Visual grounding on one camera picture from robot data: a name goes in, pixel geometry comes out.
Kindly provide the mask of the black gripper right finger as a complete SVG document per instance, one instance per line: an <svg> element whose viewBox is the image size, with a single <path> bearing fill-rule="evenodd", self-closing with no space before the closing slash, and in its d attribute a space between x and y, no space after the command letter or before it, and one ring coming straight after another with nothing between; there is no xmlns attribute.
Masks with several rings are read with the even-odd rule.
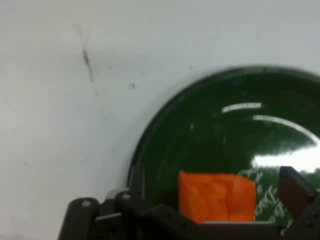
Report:
<svg viewBox="0 0 320 240"><path fill-rule="evenodd" d="M281 166L278 197L294 218L284 232L285 240L320 238L320 193L291 166Z"/></svg>

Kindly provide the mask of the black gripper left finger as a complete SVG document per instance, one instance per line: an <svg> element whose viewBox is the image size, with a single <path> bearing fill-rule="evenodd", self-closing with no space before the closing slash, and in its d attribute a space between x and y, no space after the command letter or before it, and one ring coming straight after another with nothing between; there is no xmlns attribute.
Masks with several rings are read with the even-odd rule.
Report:
<svg viewBox="0 0 320 240"><path fill-rule="evenodd" d="M100 203L84 197L67 207L60 240L195 240L201 228L171 207L144 198L145 171L133 166L128 187Z"/></svg>

